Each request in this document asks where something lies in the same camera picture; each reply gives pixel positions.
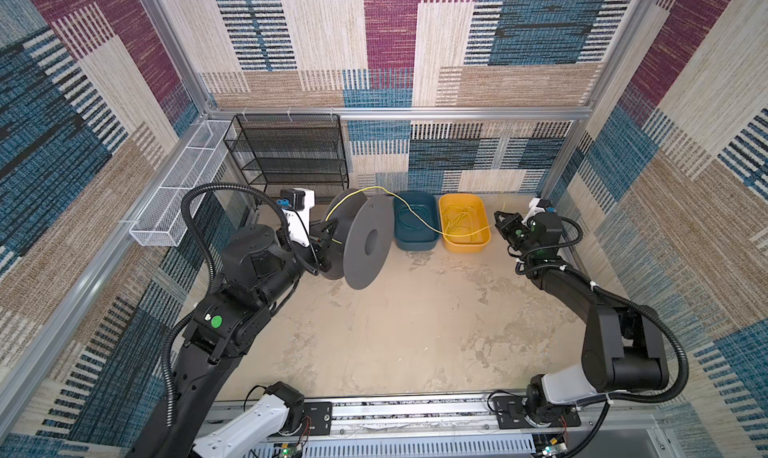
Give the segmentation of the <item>yellow plastic bin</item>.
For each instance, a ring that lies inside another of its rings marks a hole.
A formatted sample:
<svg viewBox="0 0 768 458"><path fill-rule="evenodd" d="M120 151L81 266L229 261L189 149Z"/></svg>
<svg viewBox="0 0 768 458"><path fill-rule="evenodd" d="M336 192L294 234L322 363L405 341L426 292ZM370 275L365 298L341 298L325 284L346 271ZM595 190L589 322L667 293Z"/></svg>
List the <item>yellow plastic bin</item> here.
<svg viewBox="0 0 768 458"><path fill-rule="evenodd" d="M446 194L438 200L443 244L448 252L476 254L491 241L483 200L472 194Z"/></svg>

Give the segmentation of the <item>dark grey spool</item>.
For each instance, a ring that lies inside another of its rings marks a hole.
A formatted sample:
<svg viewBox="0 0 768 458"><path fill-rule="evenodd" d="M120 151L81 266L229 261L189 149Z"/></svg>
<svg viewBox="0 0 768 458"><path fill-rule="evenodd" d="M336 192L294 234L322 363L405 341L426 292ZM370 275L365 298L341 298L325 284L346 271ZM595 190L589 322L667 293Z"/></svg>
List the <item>dark grey spool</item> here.
<svg viewBox="0 0 768 458"><path fill-rule="evenodd" d="M349 189L328 207L328 218L338 223L327 257L330 268L320 274L328 280L344 278L354 290L368 287L378 277L394 237L394 211L389 197L367 197Z"/></svg>

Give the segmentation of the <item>teal plastic bin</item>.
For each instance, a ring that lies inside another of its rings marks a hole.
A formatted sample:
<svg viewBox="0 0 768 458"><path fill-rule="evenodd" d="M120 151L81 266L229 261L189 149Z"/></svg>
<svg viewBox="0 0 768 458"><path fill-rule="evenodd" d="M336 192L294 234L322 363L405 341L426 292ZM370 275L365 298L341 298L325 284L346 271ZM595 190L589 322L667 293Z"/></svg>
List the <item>teal plastic bin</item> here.
<svg viewBox="0 0 768 458"><path fill-rule="evenodd" d="M393 199L394 239L406 252L433 250L440 239L440 218L436 198L428 193L408 191Z"/></svg>

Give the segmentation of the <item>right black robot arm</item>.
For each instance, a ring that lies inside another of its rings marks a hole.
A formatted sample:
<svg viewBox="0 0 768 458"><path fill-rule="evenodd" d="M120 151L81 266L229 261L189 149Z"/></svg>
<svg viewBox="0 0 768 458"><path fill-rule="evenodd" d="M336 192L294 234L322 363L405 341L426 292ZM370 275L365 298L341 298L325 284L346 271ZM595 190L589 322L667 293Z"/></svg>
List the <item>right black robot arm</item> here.
<svg viewBox="0 0 768 458"><path fill-rule="evenodd" d="M567 408L668 402L684 391L690 364L680 339L651 307L598 285L560 256L579 244L580 225L545 209L528 217L497 211L494 225L517 275L566 305L585 324L578 364L533 377L522 404L535 426Z"/></svg>

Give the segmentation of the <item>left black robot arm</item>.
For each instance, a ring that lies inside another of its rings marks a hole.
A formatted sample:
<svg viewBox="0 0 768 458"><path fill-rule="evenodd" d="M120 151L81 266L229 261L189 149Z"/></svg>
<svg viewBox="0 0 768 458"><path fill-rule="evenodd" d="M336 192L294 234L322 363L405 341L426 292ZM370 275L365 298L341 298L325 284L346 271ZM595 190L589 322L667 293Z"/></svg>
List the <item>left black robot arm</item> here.
<svg viewBox="0 0 768 458"><path fill-rule="evenodd" d="M215 191L250 195L270 208L278 229L252 224L239 229L214 262L191 206ZM337 223L313 227L313 191L293 188L273 200L236 183L191 189L180 204L187 233L201 250L209 275L204 298L164 339L160 367L165 398L129 448L130 457L243 457L273 434L309 428L304 396L278 382L239 416L206 435L199 431L223 385L248 354L255 338L295 293L302 276L330 267L327 256Z"/></svg>

